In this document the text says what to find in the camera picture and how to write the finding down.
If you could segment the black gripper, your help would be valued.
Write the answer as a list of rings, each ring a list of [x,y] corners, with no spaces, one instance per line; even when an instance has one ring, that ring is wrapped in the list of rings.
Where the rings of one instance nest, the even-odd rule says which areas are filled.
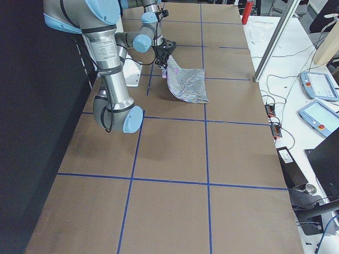
[[[167,69],[167,61],[176,48],[176,42],[166,38],[161,39],[161,44],[155,47],[155,64],[159,69]]]
[[[166,9],[160,8],[157,12],[156,12],[156,17],[159,21],[161,21],[163,18],[169,16],[169,12]]]

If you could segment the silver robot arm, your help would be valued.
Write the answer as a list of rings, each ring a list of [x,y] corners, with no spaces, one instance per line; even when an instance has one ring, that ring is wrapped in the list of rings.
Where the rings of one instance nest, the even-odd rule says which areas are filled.
[[[167,67],[176,47],[174,41],[163,37],[159,23],[168,16],[159,1],[44,1],[44,20],[48,27],[81,34],[89,41],[94,62],[102,78],[95,96],[93,115],[102,128],[123,133],[135,133],[144,117],[141,107],[130,97],[123,66],[128,49],[140,53],[150,48],[155,64]],[[121,11],[143,7],[142,26],[137,31],[117,32]]]
[[[168,10],[159,7],[162,1],[144,0],[141,2],[144,7],[144,14],[141,16],[142,24],[158,23],[169,16]]]

